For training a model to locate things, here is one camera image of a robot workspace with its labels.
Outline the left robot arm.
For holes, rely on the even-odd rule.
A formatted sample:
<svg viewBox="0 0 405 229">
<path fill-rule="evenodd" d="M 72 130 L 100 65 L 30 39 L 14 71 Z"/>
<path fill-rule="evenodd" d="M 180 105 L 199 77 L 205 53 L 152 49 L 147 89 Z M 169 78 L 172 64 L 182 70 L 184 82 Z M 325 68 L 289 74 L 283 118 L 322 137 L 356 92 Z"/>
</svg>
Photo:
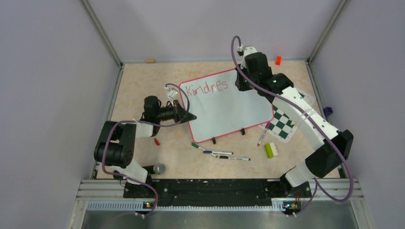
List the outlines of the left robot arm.
<svg viewBox="0 0 405 229">
<path fill-rule="evenodd" d="M 161 123 L 173 120 L 182 124 L 195 120 L 189 107 L 183 108 L 178 100 L 167 102 L 162 106 L 156 96 L 144 99 L 144 112 L 140 121 L 106 121 L 94 150 L 94 159 L 100 163 L 104 173 L 115 179 L 125 179 L 135 186 L 141 197 L 148 197 L 153 192 L 151 175 L 153 166 L 142 167 L 134 159 L 135 140 L 154 137 L 160 130 Z"/>
</svg>

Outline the pink-framed whiteboard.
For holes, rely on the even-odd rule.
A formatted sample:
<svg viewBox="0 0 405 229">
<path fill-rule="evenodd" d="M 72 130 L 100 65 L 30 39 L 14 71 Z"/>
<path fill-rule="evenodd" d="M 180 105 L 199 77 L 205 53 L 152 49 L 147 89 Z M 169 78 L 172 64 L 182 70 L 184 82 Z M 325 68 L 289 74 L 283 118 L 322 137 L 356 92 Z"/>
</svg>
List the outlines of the pink-framed whiteboard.
<svg viewBox="0 0 405 229">
<path fill-rule="evenodd" d="M 183 106 L 197 117 L 188 122 L 194 142 L 239 132 L 273 119 L 272 104 L 256 90 L 239 91 L 236 77 L 237 71 L 230 69 L 180 83 L 187 95 L 181 97 Z"/>
</svg>

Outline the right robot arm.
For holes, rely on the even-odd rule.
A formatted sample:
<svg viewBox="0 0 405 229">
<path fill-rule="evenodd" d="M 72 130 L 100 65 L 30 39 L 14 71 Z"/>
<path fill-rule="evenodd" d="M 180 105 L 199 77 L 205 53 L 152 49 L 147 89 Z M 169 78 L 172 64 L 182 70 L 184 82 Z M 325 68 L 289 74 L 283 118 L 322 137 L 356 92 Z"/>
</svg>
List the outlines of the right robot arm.
<svg viewBox="0 0 405 229">
<path fill-rule="evenodd" d="M 293 121 L 314 149 L 304 162 L 282 175 L 281 193 L 292 197 L 303 183 L 325 177 L 340 164 L 346 165 L 352 133 L 340 131 L 328 123 L 300 96 L 285 74 L 273 74 L 265 54 L 248 47 L 238 51 L 238 55 L 243 57 L 241 64 L 236 64 L 238 90 L 255 89 Z"/>
</svg>

